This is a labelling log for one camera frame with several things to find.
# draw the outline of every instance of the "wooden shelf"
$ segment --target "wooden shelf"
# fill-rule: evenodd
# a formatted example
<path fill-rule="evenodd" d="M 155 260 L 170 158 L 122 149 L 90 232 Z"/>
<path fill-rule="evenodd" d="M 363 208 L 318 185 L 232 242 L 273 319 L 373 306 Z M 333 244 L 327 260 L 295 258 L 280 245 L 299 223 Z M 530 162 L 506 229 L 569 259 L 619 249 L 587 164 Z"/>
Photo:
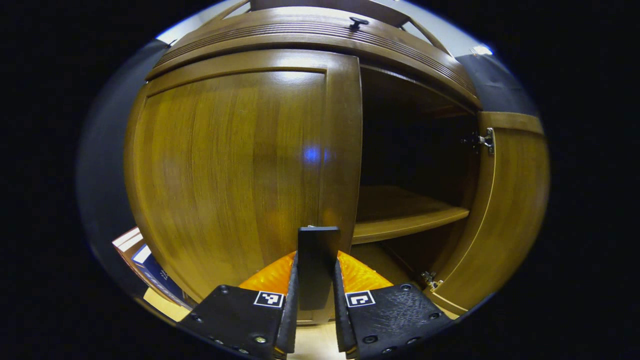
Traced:
<path fill-rule="evenodd" d="M 469 210 L 397 186 L 361 186 L 352 244 L 381 241 L 449 224 Z"/>

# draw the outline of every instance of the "decorative grooves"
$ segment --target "decorative grooves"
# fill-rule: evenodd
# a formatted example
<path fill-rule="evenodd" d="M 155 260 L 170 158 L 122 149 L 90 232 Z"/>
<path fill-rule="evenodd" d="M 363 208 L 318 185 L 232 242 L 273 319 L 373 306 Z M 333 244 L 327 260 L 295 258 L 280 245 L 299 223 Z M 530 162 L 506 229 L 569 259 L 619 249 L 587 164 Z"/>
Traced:
<path fill-rule="evenodd" d="M 226 31 L 224 33 L 216 33 L 211 36 L 202 38 L 200 40 L 194 41 L 188 45 L 177 48 L 174 51 L 170 51 L 158 61 L 156 67 L 167 63 L 171 60 L 178 58 L 184 54 L 187 54 L 191 51 L 199 49 L 201 47 L 205 47 L 208 45 L 217 44 L 224 41 L 234 40 L 243 37 L 254 37 L 259 35 L 274 35 L 274 34 L 313 34 L 313 35 L 324 35 L 331 37 L 339 37 L 346 40 L 356 40 L 359 42 L 363 42 L 366 44 L 371 44 L 375 46 L 379 46 L 388 50 L 395 51 L 397 53 L 403 54 L 409 58 L 417 60 L 432 69 L 435 69 L 445 77 L 451 79 L 458 85 L 462 86 L 467 91 L 472 94 L 475 93 L 474 87 L 463 79 L 461 76 L 457 75 L 452 70 L 448 69 L 446 66 L 438 63 L 436 60 L 426 56 L 425 54 L 416 51 L 415 49 L 404 45 L 399 42 L 387 40 L 383 37 L 379 37 L 378 35 L 364 33 L 363 31 L 351 31 L 348 28 L 343 28 L 336 25 L 331 24 L 316 24 L 316 23 L 302 23 L 302 22 L 294 22 L 287 24 L 268 24 L 268 25 L 257 25 L 250 26 L 248 28 L 241 29 L 233 29 L 230 31 Z"/>

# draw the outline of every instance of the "door knob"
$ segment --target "door knob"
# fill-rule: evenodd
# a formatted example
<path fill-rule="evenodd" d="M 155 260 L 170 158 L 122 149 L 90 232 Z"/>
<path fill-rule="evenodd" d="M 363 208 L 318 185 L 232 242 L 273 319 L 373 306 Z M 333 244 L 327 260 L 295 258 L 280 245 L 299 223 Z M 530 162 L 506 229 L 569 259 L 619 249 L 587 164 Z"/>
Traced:
<path fill-rule="evenodd" d="M 360 29 L 360 24 L 363 24 L 363 25 L 368 25 L 368 24 L 369 24 L 369 21 L 368 21 L 368 20 L 360 19 L 360 18 L 355 17 L 355 16 L 351 16 L 351 17 L 349 17 L 349 19 L 351 19 L 351 21 L 353 21 L 353 24 L 351 24 L 351 25 L 349 26 L 349 28 L 350 28 L 351 30 L 357 30 L 357 29 Z"/>

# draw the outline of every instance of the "closed cabinet door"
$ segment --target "closed cabinet door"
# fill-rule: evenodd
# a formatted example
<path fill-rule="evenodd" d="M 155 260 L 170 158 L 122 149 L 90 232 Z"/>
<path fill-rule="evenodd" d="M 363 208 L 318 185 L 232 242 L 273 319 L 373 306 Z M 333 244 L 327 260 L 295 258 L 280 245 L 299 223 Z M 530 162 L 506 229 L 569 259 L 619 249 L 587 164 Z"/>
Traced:
<path fill-rule="evenodd" d="M 157 261 L 200 302 L 338 226 L 349 251 L 362 146 L 358 58 L 264 50 L 146 84 L 125 141 L 135 219 Z"/>

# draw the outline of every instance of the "book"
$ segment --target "book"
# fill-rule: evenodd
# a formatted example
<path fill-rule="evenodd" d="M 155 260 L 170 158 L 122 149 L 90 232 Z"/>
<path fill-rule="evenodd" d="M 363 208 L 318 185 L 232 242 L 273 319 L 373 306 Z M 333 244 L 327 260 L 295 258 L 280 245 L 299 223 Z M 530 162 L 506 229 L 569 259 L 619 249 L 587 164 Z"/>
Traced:
<path fill-rule="evenodd" d="M 178 286 L 178 284 L 169 277 L 164 269 L 162 269 L 153 254 L 151 254 L 151 249 L 148 245 L 145 244 L 142 246 L 131 259 L 133 260 L 133 263 L 147 276 L 147 279 L 154 283 L 154 285 L 165 295 L 189 311 L 193 310 L 193 307 L 188 304 L 188 302 L 190 302 L 189 297 L 186 296 L 180 286 Z"/>
<path fill-rule="evenodd" d="M 165 300 L 151 288 L 147 289 L 147 292 L 145 293 L 143 299 L 175 322 L 181 321 L 185 318 L 185 316 L 189 314 L 189 310 L 180 305 L 177 305 L 173 301 Z"/>
<path fill-rule="evenodd" d="M 147 276 L 140 270 L 134 263 L 131 258 L 135 255 L 138 250 L 144 246 L 145 242 L 142 241 L 143 237 L 140 234 L 140 230 L 137 227 L 134 227 L 130 231 L 127 231 L 122 236 L 113 240 L 111 243 L 115 247 L 116 251 L 120 255 L 120 257 L 124 260 L 127 266 L 145 283 L 149 288 L 155 291 L 160 297 L 163 299 L 174 302 L 170 297 L 165 295 L 160 289 L 158 289 L 151 280 L 147 279 Z"/>

